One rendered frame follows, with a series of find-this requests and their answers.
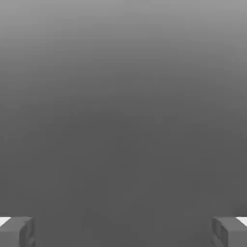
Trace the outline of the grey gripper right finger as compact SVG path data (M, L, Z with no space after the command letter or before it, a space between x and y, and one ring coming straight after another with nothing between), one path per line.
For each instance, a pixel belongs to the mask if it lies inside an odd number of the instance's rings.
M247 217L213 217L211 247L247 247Z

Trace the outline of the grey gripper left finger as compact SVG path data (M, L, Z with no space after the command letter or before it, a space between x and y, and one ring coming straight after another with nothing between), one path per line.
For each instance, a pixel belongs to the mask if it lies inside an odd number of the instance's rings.
M35 218L0 216L0 247L36 247Z

